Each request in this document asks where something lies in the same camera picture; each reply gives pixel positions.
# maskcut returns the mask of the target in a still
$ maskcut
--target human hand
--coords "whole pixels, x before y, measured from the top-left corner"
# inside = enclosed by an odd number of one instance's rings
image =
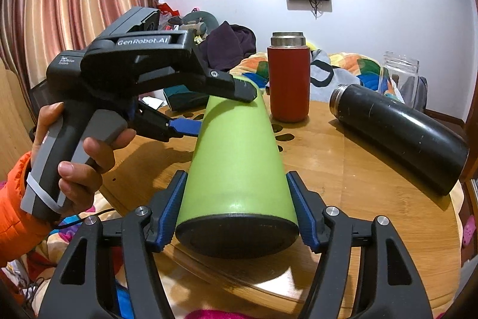
[[[49,127],[56,122],[63,112],[63,102],[44,106],[38,115],[35,141],[32,146],[31,164],[35,163],[36,156]],[[60,190],[72,201],[70,207],[64,211],[62,218],[79,214],[93,205],[95,192],[103,184],[102,173],[108,172],[115,166],[113,150],[126,147],[136,135],[133,129],[124,130],[116,140],[108,145],[106,142],[88,137],[83,141],[83,149],[95,161],[95,167],[86,164],[76,164],[62,161],[58,165],[61,179],[58,183]]]

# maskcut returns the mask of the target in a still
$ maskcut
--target orange jacket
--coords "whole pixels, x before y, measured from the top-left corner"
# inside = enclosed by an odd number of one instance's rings
[[[25,194],[25,175],[30,170],[30,154],[23,155],[0,189],[0,267],[38,245],[52,226],[20,209]]]

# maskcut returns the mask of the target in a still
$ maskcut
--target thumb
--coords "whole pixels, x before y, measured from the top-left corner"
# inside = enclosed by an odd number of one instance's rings
[[[50,106],[43,106],[38,114],[38,123],[36,126],[35,141],[33,141],[33,148],[40,148],[43,139],[45,138],[48,129],[63,112],[63,102],[55,103]]]

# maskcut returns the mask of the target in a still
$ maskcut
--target gripper handle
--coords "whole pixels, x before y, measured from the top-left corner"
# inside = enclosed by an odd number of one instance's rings
[[[112,143],[128,126],[115,111],[97,109],[87,102],[65,101],[62,116],[50,126],[26,180],[21,209],[50,222],[60,219],[69,200],[60,191],[58,164],[61,161],[92,165],[85,153],[87,137]]]

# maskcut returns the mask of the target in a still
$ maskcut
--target stainless steel rim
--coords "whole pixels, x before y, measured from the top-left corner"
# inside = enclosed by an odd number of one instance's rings
[[[340,98],[347,87],[348,85],[346,84],[339,84],[335,90],[333,90],[332,95],[330,96],[329,109],[335,118],[338,118],[338,105],[340,103]]]
[[[271,46],[275,48],[306,47],[302,32],[274,32],[271,37]]]

